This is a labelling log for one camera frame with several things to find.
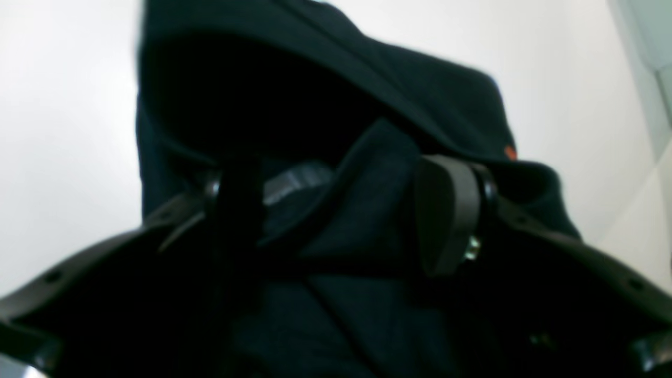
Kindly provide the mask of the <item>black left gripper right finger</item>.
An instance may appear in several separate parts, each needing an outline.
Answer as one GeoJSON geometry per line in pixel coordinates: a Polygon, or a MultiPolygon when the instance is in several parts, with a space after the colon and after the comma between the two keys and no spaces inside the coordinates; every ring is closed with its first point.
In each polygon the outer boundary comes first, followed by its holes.
{"type": "Polygon", "coordinates": [[[636,270],[549,230],[483,165],[425,155],[413,195],[425,274],[485,324],[482,375],[670,377],[670,295],[636,270]]]}

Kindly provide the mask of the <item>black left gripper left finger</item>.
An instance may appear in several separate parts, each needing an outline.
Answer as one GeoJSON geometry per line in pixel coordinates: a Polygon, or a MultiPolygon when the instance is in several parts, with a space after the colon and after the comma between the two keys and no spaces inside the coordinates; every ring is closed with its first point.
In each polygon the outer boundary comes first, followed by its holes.
{"type": "Polygon", "coordinates": [[[234,345],[261,237],[261,158],[2,299],[2,377],[262,377],[234,345]]]}

